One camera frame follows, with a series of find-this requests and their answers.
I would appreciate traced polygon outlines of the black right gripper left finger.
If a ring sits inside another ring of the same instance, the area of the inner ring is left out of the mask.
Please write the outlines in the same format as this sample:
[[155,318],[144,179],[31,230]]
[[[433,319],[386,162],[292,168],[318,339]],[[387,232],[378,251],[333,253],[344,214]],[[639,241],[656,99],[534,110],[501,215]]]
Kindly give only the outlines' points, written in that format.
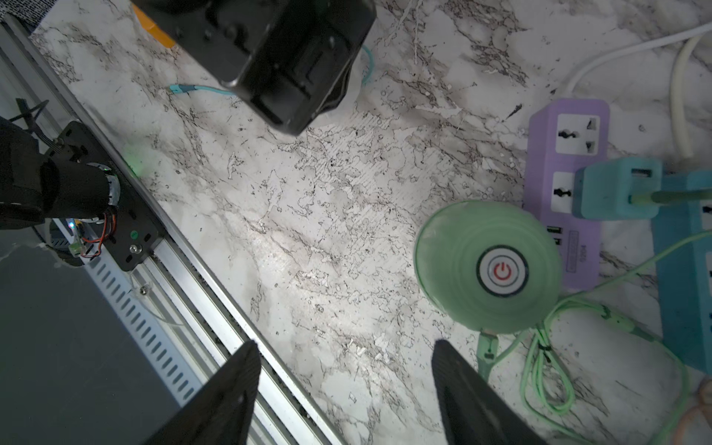
[[146,443],[245,444],[260,374],[261,354],[250,340]]

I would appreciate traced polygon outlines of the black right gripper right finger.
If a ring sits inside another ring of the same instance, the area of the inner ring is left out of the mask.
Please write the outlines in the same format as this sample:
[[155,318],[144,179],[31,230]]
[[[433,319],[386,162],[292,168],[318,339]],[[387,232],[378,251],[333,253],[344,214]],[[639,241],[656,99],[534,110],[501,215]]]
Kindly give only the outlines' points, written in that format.
[[543,444],[445,339],[435,343],[432,374],[449,444]]

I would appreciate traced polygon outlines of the light green meat grinder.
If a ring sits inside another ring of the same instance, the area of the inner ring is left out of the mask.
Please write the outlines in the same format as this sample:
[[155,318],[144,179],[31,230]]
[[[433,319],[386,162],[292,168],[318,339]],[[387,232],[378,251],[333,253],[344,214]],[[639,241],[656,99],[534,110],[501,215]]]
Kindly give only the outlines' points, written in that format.
[[467,200],[435,212],[416,238],[413,268],[436,308],[493,334],[539,324],[563,285],[554,239],[530,213],[502,202]]

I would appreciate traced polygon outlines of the teal power strip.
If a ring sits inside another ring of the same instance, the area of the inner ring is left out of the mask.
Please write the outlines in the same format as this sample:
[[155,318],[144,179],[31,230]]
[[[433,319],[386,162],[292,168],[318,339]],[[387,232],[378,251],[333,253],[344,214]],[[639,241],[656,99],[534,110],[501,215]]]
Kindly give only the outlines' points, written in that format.
[[[654,250],[711,229],[711,200],[662,207],[651,221]],[[656,263],[664,344],[686,365],[711,373],[711,238]]]

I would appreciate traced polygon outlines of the teal usb adapter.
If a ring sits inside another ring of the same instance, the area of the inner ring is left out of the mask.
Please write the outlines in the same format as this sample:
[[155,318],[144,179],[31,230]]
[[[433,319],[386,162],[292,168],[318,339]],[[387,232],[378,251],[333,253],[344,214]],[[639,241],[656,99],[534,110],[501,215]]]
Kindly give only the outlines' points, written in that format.
[[628,157],[593,163],[575,173],[572,213],[593,221],[653,219],[659,206],[635,204],[632,197],[661,190],[662,177],[659,159]]

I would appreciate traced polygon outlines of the purple power strip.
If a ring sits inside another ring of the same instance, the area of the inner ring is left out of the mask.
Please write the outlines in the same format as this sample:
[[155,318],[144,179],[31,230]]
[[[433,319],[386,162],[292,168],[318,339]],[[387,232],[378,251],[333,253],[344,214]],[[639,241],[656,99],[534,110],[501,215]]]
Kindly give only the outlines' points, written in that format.
[[528,124],[523,208],[556,243],[563,284],[590,290],[598,284],[602,224],[573,213],[576,173],[608,159],[610,107],[600,99],[562,98]]

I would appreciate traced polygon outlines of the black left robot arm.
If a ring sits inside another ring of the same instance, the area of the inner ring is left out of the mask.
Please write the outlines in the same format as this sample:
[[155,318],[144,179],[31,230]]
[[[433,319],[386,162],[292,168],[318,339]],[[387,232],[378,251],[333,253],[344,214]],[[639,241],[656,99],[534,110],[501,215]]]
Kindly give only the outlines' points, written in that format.
[[[136,1],[154,35],[178,44],[272,128],[301,134],[343,100],[376,20],[371,1]],[[18,103],[1,122],[1,226],[47,218],[112,218],[113,170],[43,154],[42,107]]]

